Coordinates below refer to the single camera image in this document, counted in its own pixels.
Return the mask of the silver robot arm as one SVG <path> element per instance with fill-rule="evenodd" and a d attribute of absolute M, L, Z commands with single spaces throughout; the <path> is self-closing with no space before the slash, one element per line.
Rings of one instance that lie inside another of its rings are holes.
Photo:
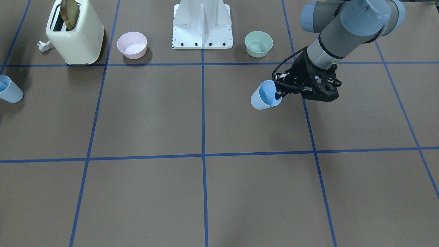
<path fill-rule="evenodd" d="M 398 29 L 406 9 L 399 0 L 325 0 L 304 6 L 301 28 L 317 33 L 308 46 L 293 53 L 294 62 L 283 73 L 272 72 L 276 100 L 289 94 L 332 102 L 339 97 L 336 77 L 339 61 L 361 44 L 374 42 Z"/>

